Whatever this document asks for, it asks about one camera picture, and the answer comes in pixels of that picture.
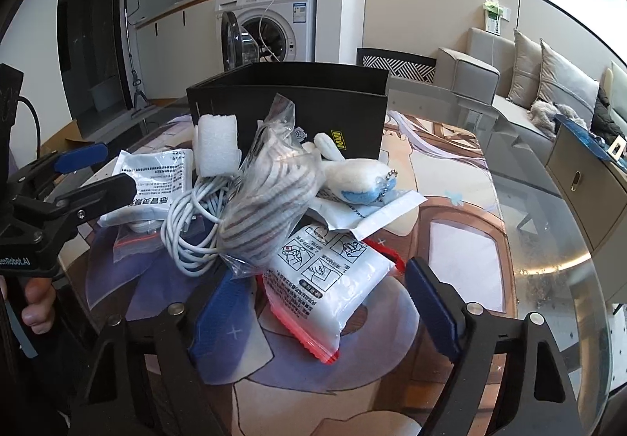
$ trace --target kitchen cabinet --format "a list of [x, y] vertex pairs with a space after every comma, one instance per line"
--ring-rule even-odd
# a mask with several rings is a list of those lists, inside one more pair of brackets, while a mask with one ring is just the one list
[[137, 30], [148, 98], [181, 98], [222, 71], [214, 0], [194, 4]]

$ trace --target human hand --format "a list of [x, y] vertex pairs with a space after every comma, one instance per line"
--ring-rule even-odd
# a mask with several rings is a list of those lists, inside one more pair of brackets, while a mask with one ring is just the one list
[[[0, 291], [6, 299], [7, 289], [3, 276], [0, 276]], [[54, 323], [53, 303], [56, 291], [51, 278], [31, 278], [24, 288], [28, 306], [22, 311], [22, 321], [37, 335], [50, 331]]]

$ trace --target plush keychain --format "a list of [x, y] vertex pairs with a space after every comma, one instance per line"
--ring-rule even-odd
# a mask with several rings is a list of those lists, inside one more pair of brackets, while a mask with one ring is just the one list
[[310, 142], [303, 144], [307, 152], [318, 149], [322, 157], [322, 168], [327, 177], [325, 187], [334, 196], [349, 204], [372, 204], [396, 186], [397, 172], [386, 164], [370, 158], [345, 160], [333, 139], [319, 133]]

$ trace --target drawer handle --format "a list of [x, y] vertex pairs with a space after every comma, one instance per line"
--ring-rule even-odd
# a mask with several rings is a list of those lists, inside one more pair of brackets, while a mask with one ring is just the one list
[[581, 173], [577, 171], [575, 173], [575, 177], [573, 178], [573, 184], [571, 185], [571, 192], [574, 192], [577, 189], [580, 182], [581, 182]]

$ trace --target screw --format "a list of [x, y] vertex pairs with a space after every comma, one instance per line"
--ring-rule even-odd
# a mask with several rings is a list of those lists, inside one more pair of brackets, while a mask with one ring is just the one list
[[544, 324], [544, 316], [542, 314], [538, 314], [537, 312], [532, 312], [529, 319], [533, 324], [537, 324], [538, 326]]
[[185, 312], [185, 305], [182, 303], [173, 303], [167, 308], [167, 313], [170, 316], [180, 316], [183, 312]]
[[470, 302], [466, 305], [466, 310], [475, 316], [481, 316], [484, 313], [484, 308], [477, 302]]
[[113, 314], [112, 316], [107, 317], [107, 324], [109, 326], [118, 326], [121, 323], [120, 314]]

